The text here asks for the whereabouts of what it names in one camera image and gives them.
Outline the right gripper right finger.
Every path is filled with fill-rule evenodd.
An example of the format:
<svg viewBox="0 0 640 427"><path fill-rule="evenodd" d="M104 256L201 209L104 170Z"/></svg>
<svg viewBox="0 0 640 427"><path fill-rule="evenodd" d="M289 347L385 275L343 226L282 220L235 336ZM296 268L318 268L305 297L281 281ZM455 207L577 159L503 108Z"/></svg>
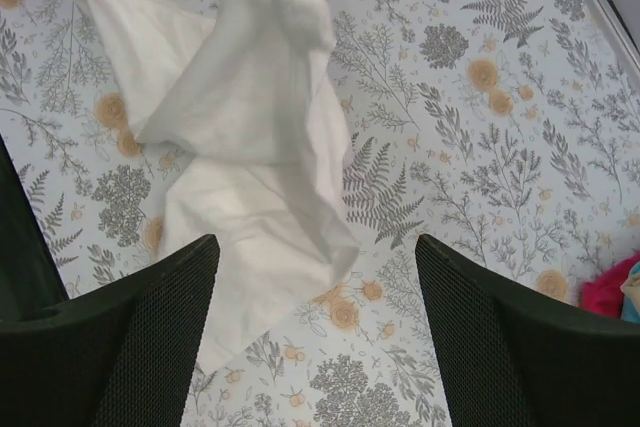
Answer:
<svg viewBox="0 0 640 427"><path fill-rule="evenodd" d="M430 235L415 258L453 425L638 425L638 325L540 294Z"/></svg>

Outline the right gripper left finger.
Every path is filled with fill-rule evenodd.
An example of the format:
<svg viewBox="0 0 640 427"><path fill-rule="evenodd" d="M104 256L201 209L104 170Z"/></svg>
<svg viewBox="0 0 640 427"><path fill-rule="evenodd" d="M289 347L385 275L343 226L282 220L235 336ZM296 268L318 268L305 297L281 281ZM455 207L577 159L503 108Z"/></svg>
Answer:
<svg viewBox="0 0 640 427"><path fill-rule="evenodd" d="M208 234L33 318L2 322L2 425L180 425L218 262Z"/></svg>

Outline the white t shirt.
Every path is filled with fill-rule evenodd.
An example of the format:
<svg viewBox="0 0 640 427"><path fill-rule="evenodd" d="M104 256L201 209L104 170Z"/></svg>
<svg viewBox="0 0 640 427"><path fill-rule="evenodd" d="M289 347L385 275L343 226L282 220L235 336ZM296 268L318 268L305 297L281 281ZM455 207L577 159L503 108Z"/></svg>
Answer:
<svg viewBox="0 0 640 427"><path fill-rule="evenodd" d="M198 354L223 367L336 286L359 248L346 222L344 112L327 67L327 0L77 0L94 22L142 144L193 157L165 197L166 257L214 235L219 267Z"/></svg>

